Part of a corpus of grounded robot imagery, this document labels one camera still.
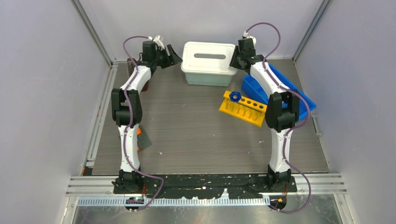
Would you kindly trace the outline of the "mint green plastic bin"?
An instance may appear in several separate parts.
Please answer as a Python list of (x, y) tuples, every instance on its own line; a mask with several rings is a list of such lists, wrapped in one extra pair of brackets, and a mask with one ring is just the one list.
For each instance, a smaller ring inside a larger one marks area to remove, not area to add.
[(192, 73), (185, 72), (186, 82), (190, 85), (206, 85), (206, 86), (229, 86), (236, 74), (236, 71), (230, 74), (220, 73)]

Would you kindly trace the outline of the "white plastic bin lid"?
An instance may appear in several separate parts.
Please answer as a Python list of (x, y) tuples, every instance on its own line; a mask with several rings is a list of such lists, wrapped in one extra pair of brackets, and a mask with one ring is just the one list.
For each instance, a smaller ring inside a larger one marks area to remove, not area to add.
[(213, 42), (187, 42), (184, 45), (181, 70), (185, 73), (234, 75), (230, 66), (235, 45)]

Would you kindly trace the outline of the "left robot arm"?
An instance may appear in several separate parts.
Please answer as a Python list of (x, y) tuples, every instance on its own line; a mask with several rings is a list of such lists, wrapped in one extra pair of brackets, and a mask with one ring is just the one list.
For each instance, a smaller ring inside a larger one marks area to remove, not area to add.
[(122, 150), (119, 176), (112, 184), (118, 191), (138, 193), (144, 177), (137, 143), (143, 116), (140, 93), (158, 67), (168, 68), (182, 62), (182, 58), (170, 44), (161, 46), (155, 41), (144, 41), (140, 60), (131, 62), (134, 70), (129, 79), (111, 92), (112, 118), (120, 132)]

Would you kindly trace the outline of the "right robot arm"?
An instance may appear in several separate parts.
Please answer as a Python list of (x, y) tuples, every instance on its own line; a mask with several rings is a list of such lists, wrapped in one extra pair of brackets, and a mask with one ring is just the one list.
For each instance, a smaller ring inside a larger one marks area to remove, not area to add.
[(265, 122), (271, 130), (272, 147), (266, 185), (271, 191), (279, 191), (291, 180), (290, 139), (299, 120), (298, 93), (285, 86), (264, 57), (256, 54), (251, 37), (238, 40), (230, 66), (248, 72), (269, 98)]

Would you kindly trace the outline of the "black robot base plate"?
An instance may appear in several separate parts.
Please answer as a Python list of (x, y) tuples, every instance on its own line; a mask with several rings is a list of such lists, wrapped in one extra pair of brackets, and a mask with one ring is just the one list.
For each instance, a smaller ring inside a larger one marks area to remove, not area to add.
[(281, 196), (278, 205), (284, 208), (287, 194), (297, 191), (293, 176), (272, 183), (265, 174), (175, 174), (152, 178), (120, 171), (112, 185), (114, 194), (140, 195), (129, 199), (128, 204), (153, 204), (159, 199), (210, 200), (224, 194), (229, 199), (259, 199), (264, 193), (276, 193)]

